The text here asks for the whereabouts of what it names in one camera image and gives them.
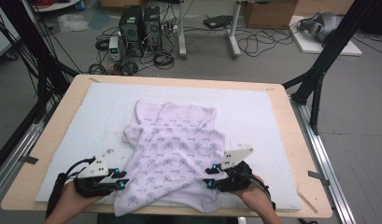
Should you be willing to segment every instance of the printed pattern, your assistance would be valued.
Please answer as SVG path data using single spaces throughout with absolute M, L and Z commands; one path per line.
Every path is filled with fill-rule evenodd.
M 212 108 L 138 102 L 123 137 L 134 147 L 124 169 L 131 181 L 117 192 L 116 215 L 157 200 L 184 203 L 201 212 L 217 210 L 219 193 L 202 180 L 214 177 L 205 168 L 223 157 L 225 139 L 214 129 L 215 117 Z

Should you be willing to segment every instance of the gray floor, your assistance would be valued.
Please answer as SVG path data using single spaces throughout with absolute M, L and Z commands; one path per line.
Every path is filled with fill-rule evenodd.
M 83 12 L 70 7 L 47 13 L 45 17 L 47 21 L 54 21 L 57 16 L 77 13 L 84 15 L 86 21 L 93 21 L 101 16 L 96 12 L 96 6 L 90 5 Z M 203 27 L 204 18 L 188 17 L 185 23 Z M 95 38 L 104 30 L 117 26 L 118 22 L 110 19 L 94 29 L 56 36 L 78 67 L 86 72 L 89 65 L 96 62 Z M 242 19 L 239 26 L 244 26 Z M 228 40 L 222 33 L 189 32 L 186 37 L 187 60 L 177 57 L 175 46 L 175 66 L 170 70 L 158 70 L 159 77 L 284 83 L 307 71 L 318 57 L 301 53 L 292 43 L 277 45 L 257 58 L 243 54 L 233 60 Z M 369 39 L 362 41 L 382 51 L 382 43 Z M 340 56 L 329 70 L 324 79 L 318 129 L 356 222 L 382 223 L 382 54 L 356 40 L 353 42 L 362 51 L 362 56 Z M 61 61 L 73 66 L 64 52 L 56 49 Z M 157 76 L 152 69 L 145 69 L 138 75 Z M 32 82 L 22 61 L 0 61 L 0 148 L 35 101 Z M 0 223 L 36 223 L 42 222 L 43 216 L 43 213 L 11 212 L 0 208 Z M 71 223 L 94 221 L 95 215 L 83 214 Z M 283 222 L 298 223 L 293 218 L 283 218 Z M 248 223 L 261 221 L 250 218 Z M 334 215 L 320 219 L 318 223 L 339 221 Z

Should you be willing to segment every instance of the wooden table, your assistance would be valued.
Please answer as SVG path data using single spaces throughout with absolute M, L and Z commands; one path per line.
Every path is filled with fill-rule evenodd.
M 154 77 L 108 77 L 79 75 L 72 82 L 65 97 L 60 102 L 50 122 L 35 144 L 30 156 L 38 158 L 39 161 L 33 165 L 25 163 L 11 188 L 2 201 L 5 210 L 22 211 L 46 211 L 46 203 L 36 203 L 40 185 L 45 178 L 50 165 L 50 160 L 61 144 L 65 132 L 73 117 L 78 111 L 89 87 L 94 82 L 122 83 L 173 87 L 195 87 L 211 89 L 232 89 L 245 91 L 265 91 L 270 98 L 272 108 L 276 117 L 277 126 L 281 135 L 283 146 L 286 150 L 290 169 L 293 175 L 298 195 L 302 202 L 302 209 L 297 212 L 279 212 L 280 217 L 330 217 L 332 209 L 328 202 L 324 188 L 320 180 L 308 176 L 308 171 L 316 172 L 315 165 L 310 156 L 309 149 L 304 140 L 301 128 L 295 118 L 288 95 L 284 88 L 278 84 L 190 80 Z M 86 212 L 113 213 L 112 204 L 93 204 Z M 138 211 L 137 214 L 176 214 L 195 215 L 197 212 L 190 207 L 157 207 L 147 206 Z M 257 217 L 258 215 L 248 209 L 221 208 L 215 213 L 207 216 L 226 217 Z

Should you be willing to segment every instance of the white mat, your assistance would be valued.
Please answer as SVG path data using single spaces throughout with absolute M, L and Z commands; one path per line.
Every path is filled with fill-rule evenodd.
M 293 16 L 290 20 L 290 27 L 292 27 L 293 24 L 295 24 L 297 21 L 300 21 L 302 19 L 305 19 L 305 17 L 302 16 Z M 321 46 L 321 43 L 319 43 L 316 38 L 312 35 L 310 35 L 307 31 L 301 32 L 297 31 L 297 27 L 290 29 L 292 32 L 292 36 L 295 39 L 296 44 L 298 45 L 300 51 L 302 53 L 321 53 L 323 47 Z M 361 56 L 362 52 L 353 44 L 353 42 L 348 41 L 345 48 L 342 50 L 340 55 L 346 55 L 346 56 Z
M 133 150 L 121 138 L 138 100 L 216 107 L 216 128 L 225 133 L 227 150 L 238 149 L 238 144 L 251 145 L 254 152 L 246 162 L 269 185 L 277 209 L 301 208 L 267 93 L 107 83 L 95 83 L 89 88 L 35 200 L 48 201 L 57 174 L 66 172 L 77 161 L 106 154 L 108 149 L 114 150 L 108 157 L 109 167 L 122 169 Z M 114 195 L 105 197 L 101 203 L 113 203 Z M 223 207 L 245 207 L 232 194 L 221 196 Z

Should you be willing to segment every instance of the hand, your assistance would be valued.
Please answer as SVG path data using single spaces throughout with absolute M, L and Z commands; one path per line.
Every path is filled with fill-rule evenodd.
M 103 196 L 84 198 L 75 190 L 74 182 L 65 184 L 62 196 L 45 224 L 63 224 L 81 213 L 87 206 L 102 199 Z
M 263 183 L 259 176 L 255 175 L 255 177 Z M 237 195 L 249 209 L 256 212 L 263 220 L 263 223 L 281 224 L 265 192 L 254 183 L 251 183 L 248 189 L 237 190 L 232 193 Z

